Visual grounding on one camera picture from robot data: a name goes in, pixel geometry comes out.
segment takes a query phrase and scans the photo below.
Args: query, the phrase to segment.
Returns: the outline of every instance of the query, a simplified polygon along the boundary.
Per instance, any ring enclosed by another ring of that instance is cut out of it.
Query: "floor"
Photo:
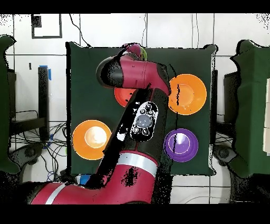
[[[59,35],[59,15],[41,14],[42,27],[35,35]],[[223,77],[237,70],[230,60],[236,53],[238,41],[253,40],[263,46],[270,45],[268,18],[264,14],[71,14],[74,24],[81,28],[83,38],[92,46],[121,46],[138,42],[149,48],[182,47],[202,48],[216,44],[215,67],[218,70],[218,120],[223,120]],[[0,15],[0,33],[15,38],[16,43],[6,51],[8,66],[15,69],[16,111],[38,110],[37,67],[51,69],[49,80],[50,126],[66,121],[66,41],[86,46],[79,30],[72,25],[68,14],[61,15],[61,39],[32,39],[30,15]],[[17,120],[34,118],[34,112],[19,113]],[[57,138],[65,140],[62,132]],[[12,144],[11,151],[20,147]],[[65,155],[63,147],[59,154]],[[52,170],[50,155],[42,153],[47,168]],[[66,167],[66,157],[57,158],[60,169]],[[226,167],[212,160],[216,175],[174,176],[171,203],[228,203],[230,178]],[[24,181],[46,181],[47,171],[42,159],[28,165]]]

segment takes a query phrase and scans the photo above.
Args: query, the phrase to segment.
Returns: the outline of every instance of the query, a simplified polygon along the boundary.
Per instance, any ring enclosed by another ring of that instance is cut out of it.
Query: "black border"
[[[35,36],[35,27],[31,24],[32,27],[32,39],[52,39],[52,38],[62,38],[62,15],[59,14],[59,36]]]

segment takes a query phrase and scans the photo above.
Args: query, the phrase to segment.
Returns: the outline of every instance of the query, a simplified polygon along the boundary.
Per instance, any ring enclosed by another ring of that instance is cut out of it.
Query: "purple bowl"
[[[164,140],[165,153],[176,162],[187,162],[198,152],[198,139],[189,130],[179,128],[169,132]]]

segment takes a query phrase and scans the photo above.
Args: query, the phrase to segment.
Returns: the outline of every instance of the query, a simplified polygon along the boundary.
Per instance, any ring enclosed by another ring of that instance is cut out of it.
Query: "orange bowl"
[[[115,88],[114,89],[114,96],[117,102],[122,106],[126,107],[128,101],[130,100],[132,94],[135,92],[136,89],[125,89],[125,88]]]
[[[75,152],[86,160],[103,158],[111,131],[99,120],[86,120],[80,123],[72,134],[72,144]]]
[[[180,74],[170,80],[171,95],[169,108],[181,115],[191,115],[203,107],[206,101],[206,87],[193,74]]]

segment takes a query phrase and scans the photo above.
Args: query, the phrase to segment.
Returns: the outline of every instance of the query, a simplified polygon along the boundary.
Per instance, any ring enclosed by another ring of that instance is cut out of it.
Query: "dark green mat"
[[[117,126],[124,108],[114,98],[114,90],[102,87],[95,76],[98,64],[105,58],[116,55],[119,48],[81,48],[70,42],[71,48],[71,133],[77,125],[88,119],[97,119],[111,129]],[[198,76],[207,89],[207,99],[203,108],[190,116],[178,115],[178,128],[192,131],[198,138],[199,150],[189,162],[172,165],[171,174],[213,175],[209,168],[209,122],[210,122],[210,82],[211,55],[216,51],[214,45],[205,49],[159,48],[146,49],[147,60],[165,64],[169,79],[174,73],[191,73]],[[176,114],[168,109],[165,135],[175,128]],[[88,161],[71,150],[71,173],[95,173],[100,163]]]
[[[235,149],[239,154],[229,166],[242,178],[251,174],[270,174],[270,156],[263,152],[266,84],[270,78],[270,48],[240,41],[238,55],[232,58],[241,75],[237,96]]]

